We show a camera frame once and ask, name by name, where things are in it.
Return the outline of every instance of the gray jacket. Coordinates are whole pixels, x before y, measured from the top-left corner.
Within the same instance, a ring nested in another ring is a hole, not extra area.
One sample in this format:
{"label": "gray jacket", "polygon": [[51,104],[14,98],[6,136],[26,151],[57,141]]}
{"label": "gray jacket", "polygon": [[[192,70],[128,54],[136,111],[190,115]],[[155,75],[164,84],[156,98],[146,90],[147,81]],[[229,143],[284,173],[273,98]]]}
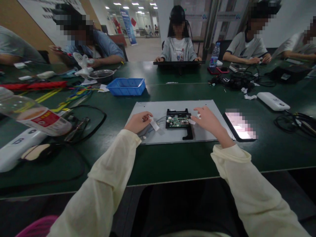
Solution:
{"label": "gray jacket", "polygon": [[[190,38],[185,38],[184,42],[184,61],[193,61],[197,58],[194,52],[193,43]],[[177,54],[174,49],[173,41],[171,37],[165,40],[164,49],[162,50],[161,58],[165,58],[165,61],[177,61]]]}

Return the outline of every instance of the white shirt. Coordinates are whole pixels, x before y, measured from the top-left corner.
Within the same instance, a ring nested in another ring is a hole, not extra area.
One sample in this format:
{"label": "white shirt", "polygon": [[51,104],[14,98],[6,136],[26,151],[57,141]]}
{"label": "white shirt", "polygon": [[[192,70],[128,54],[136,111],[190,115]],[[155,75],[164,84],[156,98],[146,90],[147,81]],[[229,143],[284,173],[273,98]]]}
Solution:
{"label": "white shirt", "polygon": [[294,34],[287,39],[272,55],[273,58],[277,57],[284,51],[292,51],[299,54],[313,54],[316,53],[316,44],[304,44],[304,33]]}
{"label": "white shirt", "polygon": [[177,61],[183,61],[184,60],[184,43],[185,43],[184,38],[181,40],[172,38],[172,41],[173,41],[175,53],[177,54]]}
{"label": "white shirt", "polygon": [[226,52],[230,52],[232,55],[244,59],[255,57],[261,58],[266,53],[268,53],[263,43],[263,39],[254,38],[247,42],[246,32],[240,32],[237,34],[230,43]]}
{"label": "white shirt", "polygon": [[[87,180],[53,224],[48,237],[109,236],[113,215],[131,175],[140,143],[136,134],[124,129],[120,131],[93,165]],[[249,237],[309,236],[278,190],[251,163],[248,152],[238,145],[226,149],[214,145],[211,157],[230,187]],[[167,236],[228,237],[223,233],[197,230]]]}

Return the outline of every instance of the red sign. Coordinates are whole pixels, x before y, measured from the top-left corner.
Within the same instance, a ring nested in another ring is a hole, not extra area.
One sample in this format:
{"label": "red sign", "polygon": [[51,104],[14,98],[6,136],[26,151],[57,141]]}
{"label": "red sign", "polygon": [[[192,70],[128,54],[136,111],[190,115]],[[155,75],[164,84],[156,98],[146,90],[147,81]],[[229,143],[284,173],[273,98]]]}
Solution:
{"label": "red sign", "polygon": [[136,26],[136,21],[134,20],[134,18],[131,19],[131,23],[134,27]]}

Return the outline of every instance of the cream sleeve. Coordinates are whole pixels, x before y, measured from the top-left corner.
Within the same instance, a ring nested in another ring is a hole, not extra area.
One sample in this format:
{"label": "cream sleeve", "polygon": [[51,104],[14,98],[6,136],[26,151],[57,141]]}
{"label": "cream sleeve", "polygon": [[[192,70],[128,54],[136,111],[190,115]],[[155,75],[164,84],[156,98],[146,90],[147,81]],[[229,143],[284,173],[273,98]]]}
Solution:
{"label": "cream sleeve", "polygon": [[52,236],[109,236],[113,215],[131,175],[139,137],[121,130],[50,229]]}
{"label": "cream sleeve", "polygon": [[249,237],[310,236],[278,190],[251,163],[248,152],[238,145],[215,145],[211,157],[230,187]]}

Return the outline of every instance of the phone screen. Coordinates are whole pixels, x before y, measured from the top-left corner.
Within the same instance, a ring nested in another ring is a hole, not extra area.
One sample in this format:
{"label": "phone screen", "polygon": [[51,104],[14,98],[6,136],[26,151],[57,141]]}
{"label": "phone screen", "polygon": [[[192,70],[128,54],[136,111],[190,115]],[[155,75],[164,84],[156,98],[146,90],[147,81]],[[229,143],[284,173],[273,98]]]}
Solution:
{"label": "phone screen", "polygon": [[258,139],[253,127],[251,127],[251,125],[247,120],[245,120],[245,117],[242,116],[241,113],[226,112],[225,114],[240,139]]}

